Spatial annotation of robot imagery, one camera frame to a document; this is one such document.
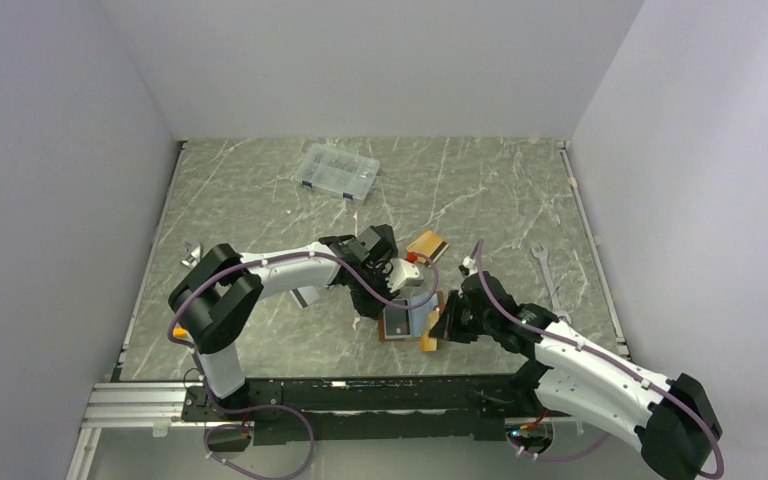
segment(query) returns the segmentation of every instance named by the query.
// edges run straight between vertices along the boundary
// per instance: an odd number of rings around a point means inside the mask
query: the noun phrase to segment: small metal part
[[[184,257],[181,263],[187,268],[193,268],[201,261],[201,242],[198,240],[185,238],[178,247],[178,251]]]
[[[555,287],[555,280],[552,278],[552,270],[549,269],[549,249],[543,245],[531,247],[531,254],[540,261],[540,272],[543,273],[543,281],[546,282],[546,289],[549,290],[549,298],[552,301],[552,313],[557,315],[561,321],[572,325],[569,312],[561,306],[561,300],[558,298],[558,289]]]
[[[169,433],[170,422],[158,421],[151,428],[151,436],[154,438],[165,437]]]

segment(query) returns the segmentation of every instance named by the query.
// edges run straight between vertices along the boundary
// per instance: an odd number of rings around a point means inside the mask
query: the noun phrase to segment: white enclosure wall
[[[768,478],[768,0],[647,0],[573,137],[632,354]]]
[[[179,139],[568,138],[642,0],[102,0]]]
[[[96,0],[0,0],[0,479],[65,476],[176,149]]]

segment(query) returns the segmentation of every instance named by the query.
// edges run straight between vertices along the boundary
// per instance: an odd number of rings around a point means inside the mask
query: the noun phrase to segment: metal wrench
[[[549,290],[549,298],[552,300],[552,313],[558,316],[562,321],[572,325],[572,319],[569,312],[561,306],[561,299],[558,298],[558,290],[555,288],[555,280],[552,278],[552,271],[549,270],[549,249],[540,245],[540,248],[531,247],[531,254],[540,261],[540,272],[543,273],[543,281],[546,282],[546,288]]]

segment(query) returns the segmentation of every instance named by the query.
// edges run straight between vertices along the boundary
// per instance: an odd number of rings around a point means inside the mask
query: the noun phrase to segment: metal bracket
[[[86,480],[90,475],[90,466],[101,437],[100,428],[84,428],[78,434],[78,444],[72,454],[72,463],[66,473],[66,480]]]
[[[280,405],[283,402],[282,386],[279,382],[257,383],[251,386],[249,399],[252,405]],[[278,410],[264,410],[252,412],[251,417],[257,422],[270,422],[278,420],[281,412]],[[204,422],[228,423],[229,419],[238,419],[239,415],[223,415],[210,405],[210,400],[201,386],[194,386],[186,392],[181,420],[184,422],[196,422],[203,425]]]
[[[181,246],[178,247],[178,251],[184,256],[181,263],[191,270],[201,261],[201,242],[198,240],[184,239]]]
[[[166,221],[166,214],[169,212],[169,204],[172,203],[172,191],[175,188],[175,183],[178,180],[178,173],[181,171],[181,164],[184,161],[184,151],[187,148],[187,142],[180,142],[179,145],[180,150],[178,151],[178,158],[175,160],[175,169],[172,171],[172,179],[169,181],[169,186],[166,187],[166,199],[163,201],[163,209],[160,211],[160,219],[157,221],[157,225],[154,226],[154,236],[151,240],[151,249],[149,250],[143,278],[140,282],[140,290],[137,292],[137,300],[134,302],[134,308],[131,310],[131,317],[128,320],[128,330],[125,331],[125,340],[122,342],[122,350],[120,351],[117,364],[118,368],[121,368],[125,362],[128,345],[131,343],[131,334],[134,332],[134,324],[137,322],[137,314],[140,311],[143,294],[145,293],[145,288],[148,284],[149,273],[151,273],[151,265],[154,263],[154,255],[157,253],[157,244],[160,243],[160,229]]]
[[[575,198],[575,205],[578,207],[578,213],[581,215],[581,223],[584,225],[584,234],[587,237],[590,254],[593,256],[593,263],[596,264],[596,276],[599,277],[602,294],[605,296],[605,303],[608,304],[608,313],[611,316],[611,323],[614,325],[614,332],[617,337],[617,354],[627,360],[631,360],[628,346],[626,346],[625,343],[625,335],[623,335],[619,318],[617,318],[617,309],[614,306],[613,298],[611,298],[611,290],[608,288],[608,280],[605,277],[605,270],[602,268],[602,260],[599,258],[599,251],[596,249],[596,242],[593,239],[593,231],[590,230],[590,223],[587,221],[587,213],[584,211],[584,203],[581,201],[581,193],[578,191],[578,182],[575,181],[575,175],[572,173],[572,166],[570,165],[568,153],[570,143],[568,141],[558,141],[556,142],[555,147],[564,164],[564,169],[567,171],[567,176],[572,179],[570,181],[570,190],[572,190],[573,197]]]

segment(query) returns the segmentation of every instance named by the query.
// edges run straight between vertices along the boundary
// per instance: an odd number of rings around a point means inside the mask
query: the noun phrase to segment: gray marble surface
[[[302,189],[292,177],[313,143],[381,162],[365,203]],[[281,138],[199,140],[185,144],[159,243],[130,339],[122,379],[178,379],[191,366],[184,348],[165,337],[172,288],[186,275],[178,246],[230,243],[270,252],[324,235],[393,226],[401,248],[425,228],[451,246],[441,258],[440,289],[457,288],[457,265],[479,238],[485,268],[519,302],[549,306],[532,245],[549,248],[563,307],[573,326],[616,351],[616,335],[581,218],[555,142],[511,138]],[[253,377],[333,377],[510,373],[523,358],[488,338],[443,343],[422,353],[417,342],[378,340],[376,324],[355,323],[343,287],[300,310],[283,294],[259,302],[238,340]]]

